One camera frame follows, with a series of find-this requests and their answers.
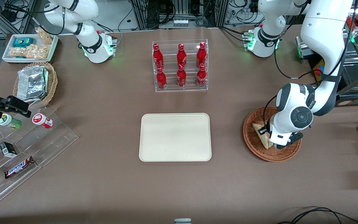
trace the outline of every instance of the table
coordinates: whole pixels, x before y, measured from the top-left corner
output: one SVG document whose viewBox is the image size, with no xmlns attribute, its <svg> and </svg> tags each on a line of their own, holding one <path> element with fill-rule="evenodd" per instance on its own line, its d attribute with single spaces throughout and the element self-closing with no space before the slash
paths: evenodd
<svg viewBox="0 0 358 224">
<path fill-rule="evenodd" d="M 310 70 L 297 59 L 299 33 L 300 26 L 293 26 L 277 50 L 278 64 L 293 77 Z M 294 158 L 265 162 L 246 148 L 242 126 L 248 113 L 294 81 L 277 71 L 273 57 L 244 52 L 240 41 L 216 28 L 124 36 L 117 56 L 102 64 L 89 62 L 74 36 L 60 36 L 51 105 L 80 138 L 0 201 L 0 223 L 169 224 L 192 218 L 194 224 L 272 224 L 291 220 L 309 206 L 358 219 L 358 107 L 315 117 Z M 152 41 L 205 38 L 209 90 L 156 93 Z M 2 62 L 0 96 L 11 94 L 23 67 Z M 210 116 L 212 159 L 141 162 L 141 117 L 187 112 Z M 327 223 L 333 217 L 317 213 L 309 220 Z"/>
</svg>

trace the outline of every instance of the brown wicker basket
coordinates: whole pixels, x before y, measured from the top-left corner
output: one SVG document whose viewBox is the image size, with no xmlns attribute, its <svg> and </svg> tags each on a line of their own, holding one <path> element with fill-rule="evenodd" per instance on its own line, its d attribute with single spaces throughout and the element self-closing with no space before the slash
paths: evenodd
<svg viewBox="0 0 358 224">
<path fill-rule="evenodd" d="M 243 136 L 247 146 L 256 156 L 269 162 L 283 162 L 291 159 L 299 151 L 302 139 L 284 149 L 276 149 L 274 146 L 266 149 L 252 126 L 252 123 L 262 121 L 263 108 L 264 107 L 260 107 L 252 111 L 244 121 Z M 277 109 L 273 106 L 269 106 L 266 108 L 265 118 L 269 120 L 275 113 L 277 113 Z"/>
<path fill-rule="evenodd" d="M 51 64 L 49 64 L 48 62 L 34 62 L 34 63 L 27 65 L 26 68 L 35 66 L 35 65 L 43 65 L 48 70 L 48 95 L 46 96 L 46 98 L 44 98 L 42 100 L 42 102 L 39 103 L 40 105 L 39 104 L 32 105 L 32 107 L 34 107 L 34 108 L 39 107 L 39 106 L 46 106 L 52 100 L 52 98 L 54 96 L 54 92 L 56 91 L 56 86 L 57 86 L 57 75 L 56 75 L 56 72 Z M 13 87 L 13 95 L 14 96 L 17 95 L 18 82 L 19 82 L 19 76 L 16 78 L 15 86 Z"/>
</svg>

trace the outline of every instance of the beige tray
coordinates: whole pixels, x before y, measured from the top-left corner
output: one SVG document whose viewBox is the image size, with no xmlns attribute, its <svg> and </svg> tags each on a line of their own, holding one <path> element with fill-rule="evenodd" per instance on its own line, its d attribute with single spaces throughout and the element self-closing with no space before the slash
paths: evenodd
<svg viewBox="0 0 358 224">
<path fill-rule="evenodd" d="M 209 116 L 145 114 L 140 129 L 143 162 L 208 161 L 211 159 Z"/>
</svg>

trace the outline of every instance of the clear acrylic display stand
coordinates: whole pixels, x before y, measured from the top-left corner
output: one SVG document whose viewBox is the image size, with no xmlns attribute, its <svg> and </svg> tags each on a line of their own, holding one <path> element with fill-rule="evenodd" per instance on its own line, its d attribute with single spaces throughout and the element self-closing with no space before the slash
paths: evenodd
<svg viewBox="0 0 358 224">
<path fill-rule="evenodd" d="M 31 117 L 25 118 L 16 115 L 14 118 L 22 121 L 19 129 L 13 130 L 0 126 L 0 143 L 8 142 L 13 144 L 17 156 L 8 158 L 3 156 L 0 149 L 0 200 L 11 193 L 16 187 L 27 180 L 31 175 L 43 168 L 59 153 L 73 143 L 78 136 L 56 116 L 54 107 L 44 106 L 40 101 L 30 105 Z M 42 113 L 53 121 L 53 126 L 46 129 L 43 126 L 35 125 L 32 117 Z M 26 167 L 13 177 L 5 179 L 4 172 L 32 156 L 34 164 Z"/>
<path fill-rule="evenodd" d="M 200 48 L 200 42 L 205 42 L 205 50 L 207 52 L 205 60 L 205 71 L 207 73 L 205 85 L 202 88 L 199 88 L 196 85 L 197 81 L 197 72 L 199 69 L 196 67 L 196 56 L 197 51 Z M 154 71 L 154 88 L 156 92 L 173 92 L 173 91 L 207 91 L 208 90 L 208 40 L 175 40 L 175 41 L 153 41 L 153 44 L 158 44 L 159 49 L 162 52 L 164 58 L 164 69 L 163 72 L 167 77 L 167 88 L 162 90 L 158 88 L 157 85 L 157 67 L 155 66 L 153 60 L 153 45 L 152 45 L 152 63 Z M 177 84 L 177 75 L 178 65 L 176 60 L 176 55 L 178 53 L 178 45 L 185 45 L 185 52 L 187 57 L 186 63 L 186 85 L 184 87 L 179 87 Z"/>
</svg>

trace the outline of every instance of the candy bar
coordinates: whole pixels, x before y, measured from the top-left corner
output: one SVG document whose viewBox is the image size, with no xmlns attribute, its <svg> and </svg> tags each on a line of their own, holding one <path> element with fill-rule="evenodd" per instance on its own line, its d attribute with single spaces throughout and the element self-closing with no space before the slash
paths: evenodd
<svg viewBox="0 0 358 224">
<path fill-rule="evenodd" d="M 8 172 L 5 172 L 5 179 L 12 177 L 14 174 L 22 171 L 24 168 L 29 166 L 30 164 L 33 164 L 35 161 L 33 160 L 33 157 L 30 156 L 30 158 L 27 158 L 23 162 L 17 164 L 15 167 L 10 169 Z"/>
</svg>

